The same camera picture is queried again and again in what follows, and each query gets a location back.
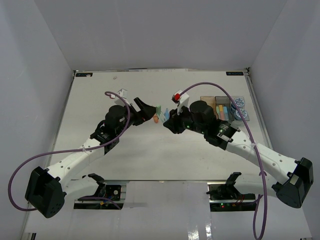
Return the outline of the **green highlighter pen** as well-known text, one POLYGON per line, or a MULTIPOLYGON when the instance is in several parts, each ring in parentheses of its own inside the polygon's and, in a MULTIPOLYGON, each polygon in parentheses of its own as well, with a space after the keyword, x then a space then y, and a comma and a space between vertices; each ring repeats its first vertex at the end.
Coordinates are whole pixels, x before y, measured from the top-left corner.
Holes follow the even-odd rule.
POLYGON ((219 107, 218 107, 218 106, 216 106, 215 108, 216 108, 216 113, 217 113, 217 115, 218 115, 218 117, 219 117, 219 116, 220 116, 220 110, 219 110, 219 107))

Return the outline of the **orange highlighter pen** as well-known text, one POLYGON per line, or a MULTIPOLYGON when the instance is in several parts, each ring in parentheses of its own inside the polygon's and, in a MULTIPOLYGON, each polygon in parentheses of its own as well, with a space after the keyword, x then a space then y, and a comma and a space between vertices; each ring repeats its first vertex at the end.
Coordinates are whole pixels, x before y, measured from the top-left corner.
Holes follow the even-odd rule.
POLYGON ((223 106, 222 105, 219 105, 218 106, 219 108, 219 113, 220 113, 220 116, 223 117, 224 116, 224 109, 223 109, 223 106))

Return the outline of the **blue highlighter pen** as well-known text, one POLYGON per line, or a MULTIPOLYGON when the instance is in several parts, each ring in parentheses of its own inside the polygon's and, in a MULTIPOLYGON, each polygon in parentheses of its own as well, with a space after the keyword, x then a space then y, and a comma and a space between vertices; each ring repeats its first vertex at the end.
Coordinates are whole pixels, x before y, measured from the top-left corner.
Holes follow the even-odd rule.
POLYGON ((223 113, 224 113, 224 117, 226 120, 229 119, 229 112, 228 112, 228 108, 226 106, 223 106, 223 113))

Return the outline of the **blue-lidded cleaning gel jar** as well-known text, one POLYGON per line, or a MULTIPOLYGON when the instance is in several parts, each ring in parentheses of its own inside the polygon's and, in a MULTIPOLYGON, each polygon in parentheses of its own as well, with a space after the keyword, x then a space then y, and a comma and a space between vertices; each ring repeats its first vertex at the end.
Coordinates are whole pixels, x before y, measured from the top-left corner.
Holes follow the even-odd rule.
POLYGON ((233 101, 231 101, 230 107, 233 111, 236 111, 237 108, 244 109, 245 108, 245 100, 241 97, 236 97, 233 99, 233 101))

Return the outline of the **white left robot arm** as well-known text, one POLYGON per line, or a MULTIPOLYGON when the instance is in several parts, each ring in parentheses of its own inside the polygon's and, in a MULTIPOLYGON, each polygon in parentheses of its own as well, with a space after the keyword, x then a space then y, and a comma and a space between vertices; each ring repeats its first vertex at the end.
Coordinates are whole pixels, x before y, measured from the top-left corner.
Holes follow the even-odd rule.
POLYGON ((119 143, 125 128, 141 125, 156 114, 156 107, 138 97, 134 102, 139 110, 131 104, 111 106, 105 119, 76 152, 46 169, 38 166, 31 172, 25 199, 45 218, 53 217, 62 209, 68 183, 93 161, 110 152, 119 143))

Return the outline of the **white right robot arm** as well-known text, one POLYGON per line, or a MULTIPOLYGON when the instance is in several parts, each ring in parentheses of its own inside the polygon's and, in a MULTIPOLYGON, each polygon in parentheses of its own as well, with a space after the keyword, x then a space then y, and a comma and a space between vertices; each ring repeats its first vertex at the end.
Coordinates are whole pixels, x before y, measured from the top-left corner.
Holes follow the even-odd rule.
POLYGON ((258 143, 253 144, 249 136, 228 121, 217 119, 214 110, 202 100, 193 102, 190 107, 183 106, 181 112, 173 109, 163 126, 173 134, 185 130, 203 135, 211 145, 238 155, 256 166, 262 166, 266 173, 265 181, 261 175, 244 175, 233 172, 225 184, 210 187, 211 198, 233 200, 246 194, 264 193, 278 198, 292 208, 300 208, 314 182, 313 164, 307 158, 296 160, 286 157, 258 143))

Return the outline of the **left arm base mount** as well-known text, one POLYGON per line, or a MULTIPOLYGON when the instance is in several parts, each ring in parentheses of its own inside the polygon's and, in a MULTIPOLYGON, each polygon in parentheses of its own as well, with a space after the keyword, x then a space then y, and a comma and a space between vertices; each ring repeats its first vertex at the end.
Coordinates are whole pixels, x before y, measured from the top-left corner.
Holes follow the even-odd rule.
POLYGON ((121 210, 124 206, 122 186, 104 184, 91 196, 85 196, 75 201, 75 210, 121 210))

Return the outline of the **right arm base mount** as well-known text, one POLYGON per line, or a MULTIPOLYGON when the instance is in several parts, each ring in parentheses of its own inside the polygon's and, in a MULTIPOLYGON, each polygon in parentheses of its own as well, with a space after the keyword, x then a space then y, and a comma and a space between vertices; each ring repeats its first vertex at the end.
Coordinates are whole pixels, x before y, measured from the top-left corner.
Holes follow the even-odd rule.
POLYGON ((206 194, 211 212, 254 212, 257 206, 255 194, 241 194, 225 183, 209 182, 206 194))

